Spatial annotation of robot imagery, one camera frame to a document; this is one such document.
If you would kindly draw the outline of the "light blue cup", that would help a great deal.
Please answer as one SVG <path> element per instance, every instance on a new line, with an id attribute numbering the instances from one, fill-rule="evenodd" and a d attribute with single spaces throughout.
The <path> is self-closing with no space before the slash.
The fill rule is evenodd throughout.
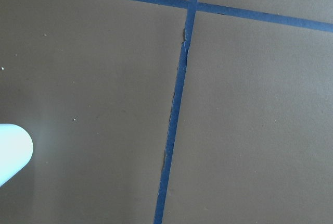
<path id="1" fill-rule="evenodd" d="M 30 161 L 32 154 L 28 132 L 18 125 L 1 123 L 1 186 Z"/>

